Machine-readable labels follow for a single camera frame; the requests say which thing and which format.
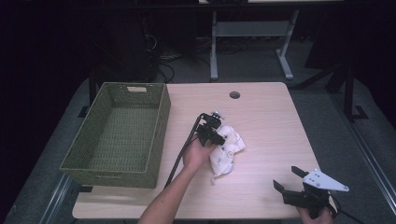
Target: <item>table top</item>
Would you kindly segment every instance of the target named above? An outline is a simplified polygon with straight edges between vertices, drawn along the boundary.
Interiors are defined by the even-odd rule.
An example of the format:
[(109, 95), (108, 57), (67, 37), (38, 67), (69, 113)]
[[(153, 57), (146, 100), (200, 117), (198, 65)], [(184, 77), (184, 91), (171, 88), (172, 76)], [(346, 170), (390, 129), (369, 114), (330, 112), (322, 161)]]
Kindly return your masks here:
[[(219, 110), (222, 121), (241, 135), (246, 148), (235, 154), (233, 171), (211, 184), (210, 163), (202, 167), (183, 198), (176, 218), (297, 218), (283, 204), (273, 179), (286, 189), (301, 191), (302, 179), (291, 172), (318, 167), (304, 127), (285, 84), (278, 82), (168, 84), (171, 110), (156, 189), (94, 186), (81, 192), (76, 218), (139, 218), (162, 191), (178, 152), (201, 113)], [(233, 99), (230, 92), (238, 91)], [(178, 166), (176, 174), (182, 167)]]

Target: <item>crumpled towel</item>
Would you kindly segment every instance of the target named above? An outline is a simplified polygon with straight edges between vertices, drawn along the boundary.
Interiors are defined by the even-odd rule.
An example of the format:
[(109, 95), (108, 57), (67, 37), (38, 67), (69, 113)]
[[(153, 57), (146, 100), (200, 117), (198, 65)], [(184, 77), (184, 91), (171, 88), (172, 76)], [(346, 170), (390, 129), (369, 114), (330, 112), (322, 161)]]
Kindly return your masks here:
[(217, 146), (210, 154), (210, 164), (214, 173), (212, 184), (215, 184), (216, 177), (227, 175), (233, 170), (234, 154), (246, 147), (241, 136), (233, 127), (222, 125), (217, 132), (225, 139), (225, 143), (222, 146)]

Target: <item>grommet hole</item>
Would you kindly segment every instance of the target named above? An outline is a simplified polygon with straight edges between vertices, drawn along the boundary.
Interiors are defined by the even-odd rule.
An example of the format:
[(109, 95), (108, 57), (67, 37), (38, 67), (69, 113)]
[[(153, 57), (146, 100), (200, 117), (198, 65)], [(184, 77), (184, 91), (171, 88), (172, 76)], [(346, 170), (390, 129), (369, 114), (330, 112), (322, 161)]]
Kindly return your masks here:
[(238, 99), (239, 97), (241, 97), (241, 94), (237, 91), (232, 91), (230, 92), (230, 97), (233, 99)]

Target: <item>wicker basket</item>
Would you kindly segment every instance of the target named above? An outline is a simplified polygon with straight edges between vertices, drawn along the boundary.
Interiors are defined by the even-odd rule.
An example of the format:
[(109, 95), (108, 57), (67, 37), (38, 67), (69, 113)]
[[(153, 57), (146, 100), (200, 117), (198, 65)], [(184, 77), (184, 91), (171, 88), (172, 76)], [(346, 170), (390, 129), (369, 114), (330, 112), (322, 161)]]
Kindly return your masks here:
[(83, 185), (156, 188), (170, 106), (165, 84), (104, 83), (61, 171)]

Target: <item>black cable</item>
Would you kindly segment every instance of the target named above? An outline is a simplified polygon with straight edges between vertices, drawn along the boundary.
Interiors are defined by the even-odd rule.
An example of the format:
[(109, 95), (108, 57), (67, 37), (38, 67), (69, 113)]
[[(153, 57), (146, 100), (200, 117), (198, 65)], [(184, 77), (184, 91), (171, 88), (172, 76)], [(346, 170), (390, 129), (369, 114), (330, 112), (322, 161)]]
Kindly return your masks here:
[(167, 77), (165, 75), (165, 73), (161, 69), (158, 70), (158, 72), (163, 76), (163, 82), (164, 83), (173, 82), (173, 78), (175, 77), (175, 69), (173, 69), (172, 66), (170, 66), (168, 64), (164, 64), (164, 63), (159, 63), (158, 65), (165, 66), (165, 67), (169, 68), (172, 71), (171, 77)]
[(335, 202), (335, 207), (337, 208), (337, 216), (339, 214), (344, 214), (347, 217), (353, 219), (354, 221), (360, 223), (360, 224), (364, 224), (364, 222), (362, 222), (361, 220), (357, 219), (356, 217), (353, 217), (352, 215), (350, 215), (349, 213), (347, 213), (346, 211), (341, 209), (341, 204), (338, 202), (338, 200), (336, 198), (334, 198), (334, 196), (332, 196), (332, 198), (334, 199)]
[(190, 132), (190, 134), (189, 134), (189, 137), (187, 138), (186, 142), (184, 143), (183, 148), (182, 148), (182, 149), (180, 150), (180, 152), (178, 153), (177, 159), (176, 159), (175, 164), (174, 164), (174, 166), (173, 166), (173, 168), (172, 168), (171, 174), (169, 175), (168, 180), (166, 181), (166, 184), (165, 184), (164, 189), (166, 189), (166, 187), (168, 187), (168, 185), (172, 182), (172, 179), (173, 179), (173, 177), (174, 177), (174, 175), (175, 175), (175, 172), (176, 172), (176, 169), (177, 169), (177, 167), (178, 167), (178, 164), (180, 163), (180, 160), (181, 160), (181, 158), (183, 157), (184, 151), (186, 151), (187, 147), (190, 145), (190, 143), (191, 143), (192, 141), (195, 141), (196, 138), (194, 138), (192, 141), (191, 141), (191, 139), (192, 139), (192, 136), (193, 136), (194, 133), (195, 133), (195, 130), (196, 130), (197, 127), (198, 127), (199, 121), (201, 120), (202, 116), (203, 116), (203, 114), (201, 114), (201, 115), (197, 118), (197, 120), (196, 120), (195, 123), (194, 123), (194, 126), (192, 126), (192, 129), (191, 129), (191, 132)]

